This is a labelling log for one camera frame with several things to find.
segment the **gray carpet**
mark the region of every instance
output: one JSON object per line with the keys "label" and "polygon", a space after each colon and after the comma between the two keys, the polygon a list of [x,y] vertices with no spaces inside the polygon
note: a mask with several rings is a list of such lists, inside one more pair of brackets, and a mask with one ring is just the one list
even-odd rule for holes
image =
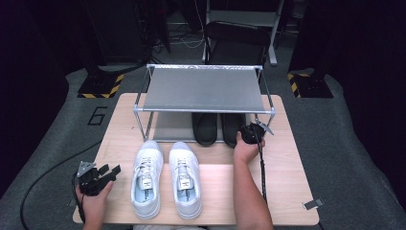
{"label": "gray carpet", "polygon": [[[191,37],[186,41],[198,40]],[[319,208],[325,229],[406,229],[406,215],[396,202],[386,177],[372,163],[368,153],[352,131],[343,91],[334,78],[327,76],[333,99],[296,99],[286,73],[296,36],[285,34],[277,53],[278,66],[265,66],[265,78],[271,94],[282,97],[304,169],[315,198],[325,205]],[[171,54],[163,49],[154,56],[166,64],[202,64],[203,45],[190,48],[179,40],[171,45]],[[121,69],[126,66],[110,66]],[[68,75],[70,91],[52,127],[29,162],[0,200],[0,229],[22,229],[20,203],[33,182],[52,166],[103,137],[120,95],[137,92],[145,68],[124,75],[117,95],[112,99],[79,99],[77,91],[86,77],[84,70]],[[96,107],[105,114],[100,126],[87,123]],[[45,175],[29,193],[24,217],[30,229],[81,229],[72,221],[71,175],[79,161],[92,162],[99,146],[74,157]],[[128,229],[127,225],[106,224],[105,229]],[[320,226],[276,229],[321,229]]]}

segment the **white sneaker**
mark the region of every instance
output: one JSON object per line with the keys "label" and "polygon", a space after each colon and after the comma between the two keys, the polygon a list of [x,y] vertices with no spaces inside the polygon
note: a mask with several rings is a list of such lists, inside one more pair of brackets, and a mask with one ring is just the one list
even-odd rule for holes
{"label": "white sneaker", "polygon": [[173,144],[169,153],[173,196],[178,214],[183,219],[195,219],[202,211],[199,163],[183,142]]}
{"label": "white sneaker", "polygon": [[131,185],[131,201],[140,219],[155,218],[160,209],[159,177],[164,154],[158,143],[146,141],[135,158]]}

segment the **shoe rack shelf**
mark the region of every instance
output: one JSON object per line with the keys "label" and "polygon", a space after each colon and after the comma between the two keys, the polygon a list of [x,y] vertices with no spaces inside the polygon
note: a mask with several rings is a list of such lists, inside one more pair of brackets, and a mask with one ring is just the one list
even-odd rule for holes
{"label": "shoe rack shelf", "polygon": [[[154,113],[158,116],[152,139],[159,142],[195,142],[193,112],[254,114],[255,119],[258,114],[269,114],[264,123],[270,126],[276,111],[266,80],[270,109],[263,107],[259,91],[262,71],[262,66],[148,64],[133,107],[144,141],[150,139]],[[147,96],[141,103],[143,91]],[[146,128],[140,112],[150,112]]]}

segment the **light wood tabletop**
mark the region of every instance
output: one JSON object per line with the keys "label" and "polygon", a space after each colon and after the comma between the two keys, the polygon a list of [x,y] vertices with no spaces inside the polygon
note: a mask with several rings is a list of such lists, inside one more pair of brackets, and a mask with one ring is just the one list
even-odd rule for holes
{"label": "light wood tabletop", "polygon": [[[234,225],[233,209],[233,149],[222,142],[210,147],[188,143],[197,156],[200,169],[203,211],[198,218],[182,219],[178,216],[173,200],[169,169],[169,150],[173,143],[160,143],[164,152],[165,165],[160,179],[161,211],[153,219],[140,219],[131,203],[130,191],[133,164],[138,150],[144,143],[138,127],[133,106],[136,93],[122,94],[114,110],[107,131],[104,134],[95,163],[97,167],[108,164],[110,169],[120,165],[114,188],[107,199],[104,222],[118,224],[168,224],[168,225]],[[140,104],[146,94],[141,96]],[[272,95],[276,116],[270,127],[275,135],[265,135],[266,146],[263,159],[266,170],[266,192],[268,206],[275,225],[315,225],[319,222],[316,209],[306,210],[303,203],[313,200],[305,176],[282,99]],[[267,96],[262,96],[265,109],[269,108]],[[149,112],[139,112],[146,127]],[[259,115],[261,121],[268,121],[269,114]],[[155,131],[154,122],[149,136]],[[250,169],[261,191],[259,156]],[[73,215],[75,222],[81,222],[78,209]]]}

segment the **hand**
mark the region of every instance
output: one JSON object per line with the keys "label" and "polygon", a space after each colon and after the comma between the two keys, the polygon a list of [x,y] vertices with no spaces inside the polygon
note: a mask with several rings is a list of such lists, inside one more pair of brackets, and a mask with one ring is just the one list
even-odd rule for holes
{"label": "hand", "polygon": [[109,181],[98,195],[89,196],[82,194],[79,186],[76,187],[76,193],[79,198],[79,202],[81,202],[86,220],[83,229],[102,228],[107,203],[106,199],[112,188],[113,181]]}
{"label": "hand", "polygon": [[[260,143],[263,147],[265,147],[265,140],[262,139]],[[237,132],[237,145],[234,149],[234,160],[235,161],[243,161],[245,164],[248,164],[252,161],[259,153],[258,145],[257,144],[247,144],[242,140],[241,132]]]}

